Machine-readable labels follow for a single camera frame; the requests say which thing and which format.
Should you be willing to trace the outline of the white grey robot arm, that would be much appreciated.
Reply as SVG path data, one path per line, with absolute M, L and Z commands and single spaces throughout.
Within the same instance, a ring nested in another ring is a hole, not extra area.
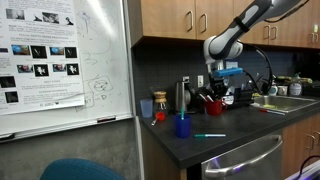
M 254 0 L 231 24 L 219 35 L 211 36 L 203 44 L 204 58 L 208 67 L 209 82 L 213 97 L 220 99 L 226 94 L 223 73 L 213 70 L 211 65 L 217 61 L 233 59 L 243 49 L 239 39 L 255 24 L 267 19 L 286 14 L 301 0 Z

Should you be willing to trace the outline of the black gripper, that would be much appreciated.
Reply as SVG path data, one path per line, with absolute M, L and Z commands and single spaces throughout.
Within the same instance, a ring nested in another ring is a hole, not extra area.
M 220 99 L 227 92 L 227 85 L 224 82 L 226 72 L 224 70 L 215 70 L 209 74 L 210 87 L 215 99 Z

